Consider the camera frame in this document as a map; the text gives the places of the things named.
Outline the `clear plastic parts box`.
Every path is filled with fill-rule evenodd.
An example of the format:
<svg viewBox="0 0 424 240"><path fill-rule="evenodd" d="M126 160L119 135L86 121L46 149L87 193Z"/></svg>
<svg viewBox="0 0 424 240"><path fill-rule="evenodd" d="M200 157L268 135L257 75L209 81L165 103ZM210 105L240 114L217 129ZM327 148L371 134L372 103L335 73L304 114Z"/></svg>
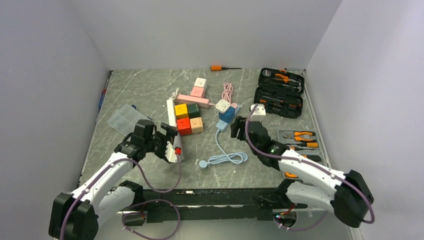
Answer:
<svg viewBox="0 0 424 240"><path fill-rule="evenodd" d="M140 113L133 105L124 104L106 122L111 128L126 136L134 131L139 120L151 120L151 118Z"/></svg>

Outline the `light blue power strip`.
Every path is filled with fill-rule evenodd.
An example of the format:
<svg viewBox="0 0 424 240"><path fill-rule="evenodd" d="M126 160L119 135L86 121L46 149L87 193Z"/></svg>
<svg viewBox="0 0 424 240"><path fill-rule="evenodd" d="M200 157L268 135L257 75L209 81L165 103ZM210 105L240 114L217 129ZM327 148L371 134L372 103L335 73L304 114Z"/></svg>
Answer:
<svg viewBox="0 0 424 240"><path fill-rule="evenodd" d="M220 132L224 132L226 128L231 124L231 122L235 119L240 109L241 105L237 103L231 103L225 113L219 113L219 120L216 124L217 129Z"/></svg>

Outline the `white long power strip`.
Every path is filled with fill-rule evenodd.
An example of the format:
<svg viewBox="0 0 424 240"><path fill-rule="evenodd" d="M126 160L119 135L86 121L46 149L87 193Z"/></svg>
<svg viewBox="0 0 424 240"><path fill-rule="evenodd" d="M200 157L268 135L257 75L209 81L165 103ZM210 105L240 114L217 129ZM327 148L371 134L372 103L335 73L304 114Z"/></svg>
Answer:
<svg viewBox="0 0 424 240"><path fill-rule="evenodd" d="M167 107L167 114L168 114L168 124L172 127L177 127L177 118L176 118L176 112L175 112L175 105L174 100L169 98L166 100L166 107ZM173 141L173 147L179 147L182 148L182 141L181 141L181 135L179 132L177 132L177 135L174 138Z"/></svg>

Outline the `black tool case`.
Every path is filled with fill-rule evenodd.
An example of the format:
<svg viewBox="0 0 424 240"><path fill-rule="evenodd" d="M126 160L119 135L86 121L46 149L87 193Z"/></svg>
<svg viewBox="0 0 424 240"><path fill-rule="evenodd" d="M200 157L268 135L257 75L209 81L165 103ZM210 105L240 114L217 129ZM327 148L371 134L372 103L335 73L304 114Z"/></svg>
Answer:
<svg viewBox="0 0 424 240"><path fill-rule="evenodd" d="M289 82L275 80L274 74L287 76ZM302 94L304 91L305 78L302 74L293 73L287 69L264 67L260 70L253 102L263 104L267 113L296 119L301 116L303 111Z"/></svg>

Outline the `grey tool case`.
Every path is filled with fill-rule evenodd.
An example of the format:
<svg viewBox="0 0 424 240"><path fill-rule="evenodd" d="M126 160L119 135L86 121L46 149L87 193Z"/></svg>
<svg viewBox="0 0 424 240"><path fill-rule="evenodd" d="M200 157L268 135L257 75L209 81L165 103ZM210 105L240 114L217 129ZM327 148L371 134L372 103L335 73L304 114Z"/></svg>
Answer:
<svg viewBox="0 0 424 240"><path fill-rule="evenodd" d="M302 156L316 163L322 163L324 155L323 155L323 151L322 151L317 134L315 136L312 136L312 138L316 139L317 142L297 142L297 141L294 141L293 139L283 138L283 134L288 134L292 132L303 132L303 131L309 131L309 130L278 130L277 131L278 141L289 146L291 149L297 151Z"/></svg>

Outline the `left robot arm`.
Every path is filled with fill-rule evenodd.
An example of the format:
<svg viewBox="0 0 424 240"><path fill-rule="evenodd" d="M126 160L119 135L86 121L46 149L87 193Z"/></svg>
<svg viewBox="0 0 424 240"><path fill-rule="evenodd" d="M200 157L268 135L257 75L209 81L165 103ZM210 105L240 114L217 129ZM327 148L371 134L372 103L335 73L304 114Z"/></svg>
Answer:
<svg viewBox="0 0 424 240"><path fill-rule="evenodd" d="M148 153L167 163L180 163L182 147L177 144L175 126L161 123L157 130L149 119L140 119L134 130L120 142L105 164L85 183L70 193L60 193L53 201L48 234L57 240L93 240L99 228L117 212L137 210L151 203L138 183L118 181Z"/></svg>

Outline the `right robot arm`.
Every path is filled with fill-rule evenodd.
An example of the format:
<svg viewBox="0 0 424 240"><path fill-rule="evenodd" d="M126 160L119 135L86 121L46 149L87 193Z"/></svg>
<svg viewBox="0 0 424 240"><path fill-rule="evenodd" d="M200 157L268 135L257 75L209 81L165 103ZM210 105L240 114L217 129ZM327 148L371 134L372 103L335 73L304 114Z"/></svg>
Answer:
<svg viewBox="0 0 424 240"><path fill-rule="evenodd" d="M343 172L316 163L271 139L259 121L238 116L230 128L231 137L247 142L263 165L298 177L284 179L275 190L280 207L305 204L320 208L351 228L375 222L374 197L359 172Z"/></svg>

